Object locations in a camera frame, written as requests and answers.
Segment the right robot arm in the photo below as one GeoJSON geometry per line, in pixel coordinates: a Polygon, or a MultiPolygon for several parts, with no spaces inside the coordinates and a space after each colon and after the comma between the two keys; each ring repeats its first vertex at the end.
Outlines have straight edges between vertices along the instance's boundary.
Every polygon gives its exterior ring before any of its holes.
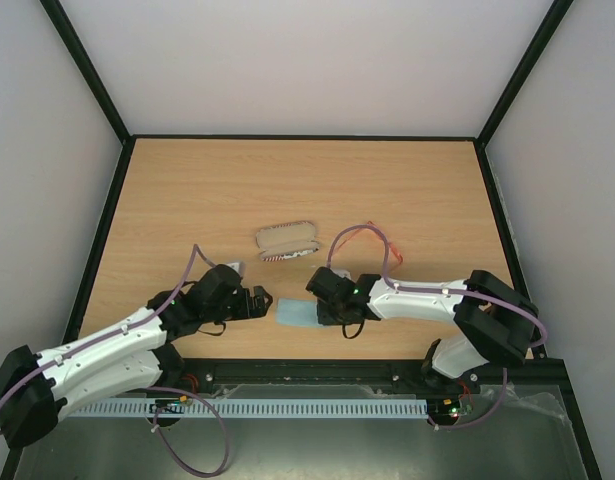
{"type": "Polygon", "coordinates": [[[483,365],[522,367],[538,329],[531,301],[484,270],[467,279],[421,283],[379,274],[352,280],[321,267],[306,290],[317,299],[317,322],[343,333],[350,325],[393,318],[456,326],[458,334],[432,342],[421,366],[422,381],[437,392],[483,365]]]}

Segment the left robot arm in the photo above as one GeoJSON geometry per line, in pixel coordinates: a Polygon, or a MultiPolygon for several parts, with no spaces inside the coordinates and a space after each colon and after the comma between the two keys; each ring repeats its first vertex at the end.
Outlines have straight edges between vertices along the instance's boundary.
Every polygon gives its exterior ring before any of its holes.
{"type": "Polygon", "coordinates": [[[9,448],[21,449],[89,404],[172,386],[184,367],[175,340],[206,324],[263,318],[272,303],[263,287],[244,287],[236,269],[220,264],[80,340],[40,352],[18,347],[0,365],[0,436],[9,448]]]}

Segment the flag print glasses case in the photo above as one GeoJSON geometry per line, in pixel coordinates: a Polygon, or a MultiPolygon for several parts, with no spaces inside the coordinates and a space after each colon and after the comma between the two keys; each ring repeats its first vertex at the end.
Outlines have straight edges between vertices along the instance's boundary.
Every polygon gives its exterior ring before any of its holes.
{"type": "Polygon", "coordinates": [[[268,226],[256,233],[256,244],[264,262],[289,260],[316,253],[320,243],[316,226],[309,221],[294,221],[268,226]]]}

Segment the red transparent sunglasses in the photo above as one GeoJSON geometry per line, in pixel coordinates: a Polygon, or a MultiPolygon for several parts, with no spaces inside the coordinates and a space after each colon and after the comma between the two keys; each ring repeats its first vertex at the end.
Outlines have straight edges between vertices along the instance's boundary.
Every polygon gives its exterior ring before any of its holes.
{"type": "MultiPolygon", "coordinates": [[[[360,231],[354,231],[354,232],[349,233],[346,237],[344,237],[334,247],[333,254],[336,255],[347,242],[351,241],[352,238],[359,233],[360,231]]],[[[400,267],[403,264],[404,257],[402,253],[400,252],[400,250],[398,249],[398,247],[393,242],[391,242],[390,240],[387,240],[387,244],[388,244],[390,256],[394,259],[394,263],[391,265],[390,269],[395,270],[396,268],[400,267]]]]}

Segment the light blue cleaning cloth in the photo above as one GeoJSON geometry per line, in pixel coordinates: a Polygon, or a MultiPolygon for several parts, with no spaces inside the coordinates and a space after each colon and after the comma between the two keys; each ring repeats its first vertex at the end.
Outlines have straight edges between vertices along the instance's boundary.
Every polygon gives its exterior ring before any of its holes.
{"type": "Polygon", "coordinates": [[[288,327],[318,328],[317,304],[313,301],[280,298],[276,322],[288,327]]]}

